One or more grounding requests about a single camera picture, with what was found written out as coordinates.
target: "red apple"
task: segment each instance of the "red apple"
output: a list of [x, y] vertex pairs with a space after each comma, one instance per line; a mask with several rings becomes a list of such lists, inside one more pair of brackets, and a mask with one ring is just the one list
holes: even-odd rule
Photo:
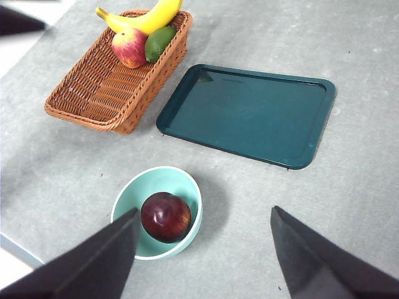
[[135, 69], [146, 63], [144, 45], [147, 36], [134, 27], [126, 27], [115, 34], [112, 39], [113, 53], [121, 63]]
[[191, 212], [187, 203], [168, 192], [158, 192], [142, 206], [142, 224], [154, 239], [174, 243], [183, 239], [190, 229]]

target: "dark green tray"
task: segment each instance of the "dark green tray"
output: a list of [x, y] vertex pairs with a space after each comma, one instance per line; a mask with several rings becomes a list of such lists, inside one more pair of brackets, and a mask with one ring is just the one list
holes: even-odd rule
[[314, 157], [334, 97], [327, 80], [195, 65], [156, 126], [167, 135], [300, 169]]

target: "green lime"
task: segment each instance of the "green lime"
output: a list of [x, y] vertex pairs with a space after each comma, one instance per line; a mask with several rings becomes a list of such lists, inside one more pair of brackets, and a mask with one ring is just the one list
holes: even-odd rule
[[177, 30], [170, 26], [162, 27], [151, 33], [145, 42], [145, 58], [148, 62], [157, 62], [163, 51], [175, 36]]

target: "ceramic bowl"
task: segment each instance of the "ceramic bowl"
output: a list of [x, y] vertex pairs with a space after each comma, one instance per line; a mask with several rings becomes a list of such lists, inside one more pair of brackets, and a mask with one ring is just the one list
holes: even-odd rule
[[141, 209], [144, 201], [156, 192], [169, 192], [185, 200], [191, 212], [190, 230], [186, 237], [166, 244], [147, 234], [143, 226], [136, 248], [136, 259], [156, 260], [170, 257], [185, 249], [195, 238], [202, 220], [202, 200], [195, 180], [184, 170], [172, 166], [158, 166], [145, 170], [131, 179], [120, 191], [112, 208], [111, 222], [133, 207]]

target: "brown wicker basket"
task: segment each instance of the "brown wicker basket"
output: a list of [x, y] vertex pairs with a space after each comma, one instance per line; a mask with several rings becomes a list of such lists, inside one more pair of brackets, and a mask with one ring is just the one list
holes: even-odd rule
[[[125, 11], [141, 16], [145, 10]], [[124, 67], [112, 52], [114, 33], [107, 28], [49, 95], [44, 110], [96, 130], [129, 134], [186, 54], [192, 17], [180, 11], [170, 26], [176, 36], [155, 64]]]

